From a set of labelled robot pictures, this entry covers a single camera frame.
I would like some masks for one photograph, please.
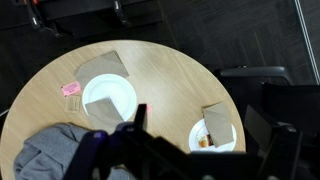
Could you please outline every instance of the floor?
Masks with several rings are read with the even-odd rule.
[[[64,28],[75,30],[76,38],[56,38],[49,31],[33,30],[25,9],[5,1],[0,7],[0,110],[10,107],[23,85],[55,58],[86,44],[113,39],[160,43],[193,57],[211,71],[237,65],[282,65],[289,68],[295,84],[315,83],[291,1],[161,0],[127,10],[135,22],[131,28],[108,23],[116,18],[110,13],[92,13],[59,21]],[[316,7],[308,13],[310,20],[320,16]],[[320,39],[319,27],[311,30],[314,43]],[[320,56],[320,46],[316,50]]]

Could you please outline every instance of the table top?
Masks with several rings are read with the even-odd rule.
[[[234,151],[245,151],[245,138],[237,109],[220,82],[201,64],[174,49],[142,41],[106,41],[81,47],[52,61],[39,71],[14,101],[3,127],[0,165],[3,179],[14,179],[13,162],[23,142],[56,123],[93,126],[81,106],[66,113],[61,86],[75,81],[75,71],[86,61],[117,51],[134,87],[138,103],[148,103],[147,132],[162,136],[189,153],[188,136],[203,118],[202,107],[224,101],[237,132]]]

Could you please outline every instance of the white paper plate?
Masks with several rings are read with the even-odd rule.
[[[204,119],[201,119],[193,126],[193,128],[191,129],[191,132],[189,134],[189,147],[190,147],[191,151],[224,152],[224,151],[232,151],[234,149],[234,147],[236,146],[237,133],[236,133],[236,129],[234,128],[233,125],[232,125],[232,134],[233,134],[234,141],[231,143],[219,146],[217,148],[215,146],[209,146],[209,147],[205,147],[205,148],[199,147],[197,137],[201,136],[201,135],[206,135],[206,134],[208,134],[208,130],[206,128],[206,124],[205,124]]]
[[[124,121],[136,110],[137,95],[134,88],[125,78],[115,74],[102,74],[89,81],[82,94],[82,106],[87,113],[86,104],[107,98],[112,100]]]

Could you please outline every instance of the small food item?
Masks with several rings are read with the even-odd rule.
[[[210,134],[198,136],[198,145],[200,148],[205,148],[213,145]]]

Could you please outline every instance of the gray cloth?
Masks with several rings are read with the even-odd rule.
[[[24,142],[14,162],[17,180],[63,179],[79,143],[88,131],[72,124],[56,124]],[[135,179],[124,169],[112,168],[108,179]]]

